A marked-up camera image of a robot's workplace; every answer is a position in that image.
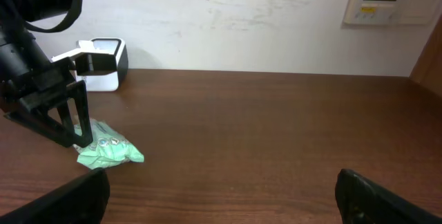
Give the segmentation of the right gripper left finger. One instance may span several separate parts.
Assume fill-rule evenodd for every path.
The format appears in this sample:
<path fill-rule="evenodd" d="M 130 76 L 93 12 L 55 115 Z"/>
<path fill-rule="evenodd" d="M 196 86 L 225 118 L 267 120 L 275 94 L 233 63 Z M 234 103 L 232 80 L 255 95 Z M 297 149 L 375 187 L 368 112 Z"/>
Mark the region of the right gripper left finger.
<path fill-rule="evenodd" d="M 89 171 L 50 193 L 1 217 L 2 223 L 58 224 L 100 223 L 104 217 L 110 184 L 106 171 Z"/>

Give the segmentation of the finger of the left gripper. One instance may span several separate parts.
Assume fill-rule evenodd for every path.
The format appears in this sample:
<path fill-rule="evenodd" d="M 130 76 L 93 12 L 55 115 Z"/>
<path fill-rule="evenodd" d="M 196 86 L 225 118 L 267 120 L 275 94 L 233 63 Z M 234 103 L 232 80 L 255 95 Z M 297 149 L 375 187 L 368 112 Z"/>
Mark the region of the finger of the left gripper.
<path fill-rule="evenodd" d="M 47 115 L 34 115 L 17 110 L 6 113 L 4 117 L 63 147 L 71 147 L 74 144 L 75 134 Z"/>
<path fill-rule="evenodd" d="M 64 147 L 71 147 L 73 144 L 80 147 L 87 147 L 93 141 L 93 132 L 90 125 L 85 82 L 80 81 L 68 86 L 63 97 L 61 104 L 57 107 L 57 112 L 63 125 L 58 143 Z M 81 135 L 75 133 L 68 107 L 69 100 L 74 100 L 75 102 L 78 122 L 81 127 Z"/>

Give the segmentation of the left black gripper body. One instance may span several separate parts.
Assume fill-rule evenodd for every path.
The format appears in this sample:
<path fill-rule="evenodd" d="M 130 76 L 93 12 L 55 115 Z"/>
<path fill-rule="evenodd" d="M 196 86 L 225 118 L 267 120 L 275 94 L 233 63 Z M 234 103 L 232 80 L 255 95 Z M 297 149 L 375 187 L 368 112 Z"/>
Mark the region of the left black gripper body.
<path fill-rule="evenodd" d="M 1 108 L 25 111 L 34 115 L 47 115 L 61 123 L 57 107 L 63 100 L 66 88 L 76 83 L 72 71 L 80 75 L 107 75 L 117 70 L 112 55 L 84 53 L 75 61 L 64 58 L 43 68 L 12 78 L 1 84 Z M 68 101 L 75 133 L 81 135 L 81 127 L 74 100 Z"/>

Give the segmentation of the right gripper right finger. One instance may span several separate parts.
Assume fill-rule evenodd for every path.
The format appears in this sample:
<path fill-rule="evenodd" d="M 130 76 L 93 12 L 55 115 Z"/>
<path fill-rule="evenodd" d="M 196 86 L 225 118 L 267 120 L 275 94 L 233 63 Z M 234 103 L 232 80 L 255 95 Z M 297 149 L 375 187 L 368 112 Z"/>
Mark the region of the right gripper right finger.
<path fill-rule="evenodd" d="M 351 169 L 341 169 L 335 198 L 343 224 L 441 224 L 435 216 Z"/>

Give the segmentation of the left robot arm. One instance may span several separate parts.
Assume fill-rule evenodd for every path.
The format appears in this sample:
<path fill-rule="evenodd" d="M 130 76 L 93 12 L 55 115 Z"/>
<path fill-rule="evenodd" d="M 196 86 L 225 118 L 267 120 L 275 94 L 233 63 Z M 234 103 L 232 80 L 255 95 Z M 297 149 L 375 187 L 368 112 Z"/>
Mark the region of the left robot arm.
<path fill-rule="evenodd" d="M 53 62 L 33 34 L 68 29 L 81 8 L 82 0 L 1 0 L 1 110 L 64 147 L 93 141 L 86 84 L 72 73 L 106 75 L 117 70 L 117 62 L 94 48 Z"/>

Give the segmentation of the mint green wipes pack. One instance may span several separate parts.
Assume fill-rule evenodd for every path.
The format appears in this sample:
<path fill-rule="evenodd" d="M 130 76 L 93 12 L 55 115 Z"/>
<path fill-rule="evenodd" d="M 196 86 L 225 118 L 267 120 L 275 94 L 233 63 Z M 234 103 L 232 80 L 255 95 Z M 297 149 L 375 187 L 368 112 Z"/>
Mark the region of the mint green wipes pack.
<path fill-rule="evenodd" d="M 115 167 L 125 162 L 144 162 L 144 155 L 122 134 L 105 122 L 90 119 L 93 141 L 81 148 L 73 147 L 79 154 L 77 162 L 89 169 Z"/>

